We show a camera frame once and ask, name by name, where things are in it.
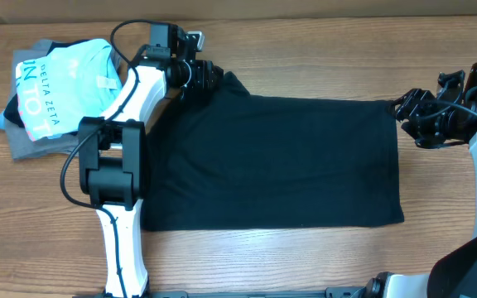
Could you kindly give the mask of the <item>black t-shirt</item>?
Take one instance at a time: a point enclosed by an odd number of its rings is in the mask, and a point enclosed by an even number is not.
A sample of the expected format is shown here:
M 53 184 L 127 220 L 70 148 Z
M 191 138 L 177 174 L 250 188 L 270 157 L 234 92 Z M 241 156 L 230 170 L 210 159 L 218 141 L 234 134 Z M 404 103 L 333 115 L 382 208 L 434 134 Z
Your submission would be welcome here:
M 404 220 L 384 101 L 249 93 L 227 73 L 148 134 L 147 231 L 378 227 Z

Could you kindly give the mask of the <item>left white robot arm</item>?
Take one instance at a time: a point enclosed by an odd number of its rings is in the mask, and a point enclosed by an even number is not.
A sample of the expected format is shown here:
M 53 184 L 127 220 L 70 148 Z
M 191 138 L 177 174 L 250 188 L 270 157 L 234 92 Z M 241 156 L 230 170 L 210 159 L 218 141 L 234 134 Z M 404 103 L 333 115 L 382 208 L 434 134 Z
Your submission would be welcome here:
M 168 89 L 210 91 L 223 75 L 209 60 L 142 60 L 101 117 L 80 121 L 79 183 L 99 216 L 106 252 L 102 297 L 148 295 L 140 224 L 150 180 L 146 123 Z

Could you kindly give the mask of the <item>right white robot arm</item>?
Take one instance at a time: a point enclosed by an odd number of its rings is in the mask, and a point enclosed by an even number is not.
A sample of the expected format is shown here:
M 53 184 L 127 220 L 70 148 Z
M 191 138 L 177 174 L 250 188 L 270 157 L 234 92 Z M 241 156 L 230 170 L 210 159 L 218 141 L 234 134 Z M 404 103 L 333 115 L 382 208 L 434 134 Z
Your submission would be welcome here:
M 412 89 L 389 112 L 424 149 L 465 144 L 475 168 L 475 226 L 472 239 L 439 260 L 428 274 L 381 272 L 354 297 L 477 297 L 477 63 L 470 72 L 440 74 L 441 90 Z

